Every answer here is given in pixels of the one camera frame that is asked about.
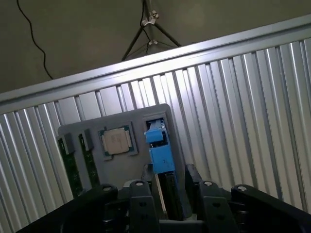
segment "black cable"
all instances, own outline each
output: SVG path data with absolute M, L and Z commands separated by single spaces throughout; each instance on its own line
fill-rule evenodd
M 169 44 L 166 44 L 166 43 L 161 42 L 161 41 L 158 41 L 158 43 L 163 44 L 163 45 L 166 45 L 166 46 L 169 46 L 169 47 L 172 47 L 172 48 L 177 48 L 177 46 L 169 45 Z
M 149 42 L 147 43 L 147 49 L 146 49 L 146 54 L 148 55 L 148 49 L 149 49 Z
M 141 18 L 140 18 L 140 26 L 142 27 L 144 33 L 146 34 L 146 37 L 148 38 L 148 43 L 147 43 L 147 49 L 146 49 L 146 54 L 148 55 L 148 49 L 149 49 L 149 42 L 151 41 L 150 37 L 148 36 L 146 30 L 144 29 L 144 26 L 141 24 L 142 22 L 142 19 L 144 18 L 144 10 L 145 10 L 145 4 L 146 4 L 146 0 L 143 0 L 142 1 L 142 11 L 141 11 Z
M 127 55 L 127 57 L 132 56 L 134 53 L 136 53 L 136 52 L 138 52 L 139 50 L 141 50 L 141 49 L 142 49 L 143 47 L 145 47 L 147 44 L 144 44 L 144 45 L 140 46 L 138 49 L 135 49 L 133 52 L 129 53 L 129 54 Z
M 19 5 L 19 0 L 16 1 L 17 2 L 17 6 L 18 6 L 18 9 L 19 11 L 23 14 L 23 16 L 25 17 L 25 19 L 27 19 L 28 23 L 29 23 L 29 26 L 30 26 L 30 33 L 31 33 L 31 38 L 33 40 L 33 43 L 35 44 L 35 46 L 43 53 L 43 67 L 45 69 L 45 72 L 48 74 L 48 76 L 50 77 L 50 79 L 54 79 L 51 74 L 48 72 L 47 70 L 47 67 L 46 67 L 46 54 L 45 54 L 45 51 L 40 48 L 40 46 L 36 43 L 35 41 L 35 38 L 34 38 L 34 32 L 33 32 L 33 25 L 31 23 L 31 21 L 28 19 L 28 17 L 25 15 L 25 13 L 23 12 L 23 10 L 21 9 L 20 5 Z

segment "white screw head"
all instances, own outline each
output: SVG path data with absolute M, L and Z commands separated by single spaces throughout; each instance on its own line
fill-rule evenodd
M 209 182 L 209 181 L 205 181 L 204 184 L 207 185 L 207 186 L 213 185 L 213 183 L 212 183 L 212 182 Z
M 242 191 L 242 192 L 245 192 L 247 190 L 247 188 L 243 187 L 243 186 L 239 186 L 238 187 L 238 190 Z
M 107 186 L 107 187 L 104 187 L 103 188 L 103 191 L 109 191 L 111 189 L 111 187 L 110 186 Z

